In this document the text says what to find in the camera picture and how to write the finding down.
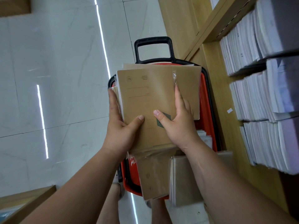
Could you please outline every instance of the forearm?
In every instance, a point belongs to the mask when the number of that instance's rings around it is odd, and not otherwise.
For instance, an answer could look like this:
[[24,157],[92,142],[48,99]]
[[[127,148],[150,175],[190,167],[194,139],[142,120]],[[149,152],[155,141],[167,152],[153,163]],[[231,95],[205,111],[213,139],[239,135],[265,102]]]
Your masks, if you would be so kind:
[[23,223],[95,223],[120,160],[102,148]]
[[183,151],[215,223],[296,223],[227,167],[204,142],[191,143]]

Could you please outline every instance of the leg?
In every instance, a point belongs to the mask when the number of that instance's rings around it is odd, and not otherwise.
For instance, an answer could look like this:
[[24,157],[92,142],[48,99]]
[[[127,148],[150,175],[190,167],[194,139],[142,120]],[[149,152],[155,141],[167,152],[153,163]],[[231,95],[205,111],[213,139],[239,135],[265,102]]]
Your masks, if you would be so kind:
[[118,217],[118,200],[121,186],[118,183],[113,183],[103,205],[102,211],[97,220],[97,224],[111,223],[119,224]]
[[152,223],[154,224],[172,224],[169,213],[165,206],[165,200],[151,200],[152,206]]

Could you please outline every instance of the right hand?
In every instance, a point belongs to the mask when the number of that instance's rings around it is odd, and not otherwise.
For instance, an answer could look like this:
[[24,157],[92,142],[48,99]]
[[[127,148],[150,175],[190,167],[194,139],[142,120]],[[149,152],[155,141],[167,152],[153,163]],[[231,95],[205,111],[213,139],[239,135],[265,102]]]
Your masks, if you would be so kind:
[[155,110],[154,115],[165,128],[172,143],[184,150],[191,143],[199,142],[201,139],[195,129],[193,111],[190,108],[189,102],[182,98],[177,85],[175,85],[175,102],[176,117],[174,120],[169,120],[159,110]]

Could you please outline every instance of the finger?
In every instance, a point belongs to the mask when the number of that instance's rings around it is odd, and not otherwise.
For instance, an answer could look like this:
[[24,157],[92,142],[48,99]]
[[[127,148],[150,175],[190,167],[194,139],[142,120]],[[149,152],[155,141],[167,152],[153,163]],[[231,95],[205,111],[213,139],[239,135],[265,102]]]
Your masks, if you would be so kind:
[[142,125],[144,122],[144,116],[137,116],[132,122],[130,122],[129,125],[127,125],[127,128],[130,128],[133,133],[135,133],[138,128]]
[[186,107],[187,111],[188,111],[189,113],[191,113],[191,108],[190,108],[189,101],[186,100],[186,99],[183,99],[183,100],[184,100],[184,104],[185,104],[185,107]]
[[109,94],[109,119],[121,120],[121,115],[119,113],[115,93],[111,88],[109,88],[108,94]]
[[171,120],[169,120],[162,112],[159,110],[154,111],[154,116],[160,121],[162,126],[167,130],[171,125]]
[[175,95],[175,102],[176,102],[176,112],[182,110],[185,108],[184,100],[182,97],[182,94],[178,88],[178,85],[176,84],[174,87],[174,95]]

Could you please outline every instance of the black basket handle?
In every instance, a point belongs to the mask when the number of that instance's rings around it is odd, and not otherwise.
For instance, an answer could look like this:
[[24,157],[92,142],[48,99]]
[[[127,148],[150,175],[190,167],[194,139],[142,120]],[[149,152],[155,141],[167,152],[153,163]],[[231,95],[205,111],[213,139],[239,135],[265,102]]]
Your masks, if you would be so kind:
[[[168,44],[170,58],[155,58],[155,59],[141,61],[139,59],[138,47],[145,46],[145,45],[152,45],[152,44]],[[135,48],[136,64],[148,64],[154,62],[175,63],[176,61],[176,58],[174,57],[173,46],[170,37],[148,37],[148,38],[138,39],[134,43],[134,48]]]

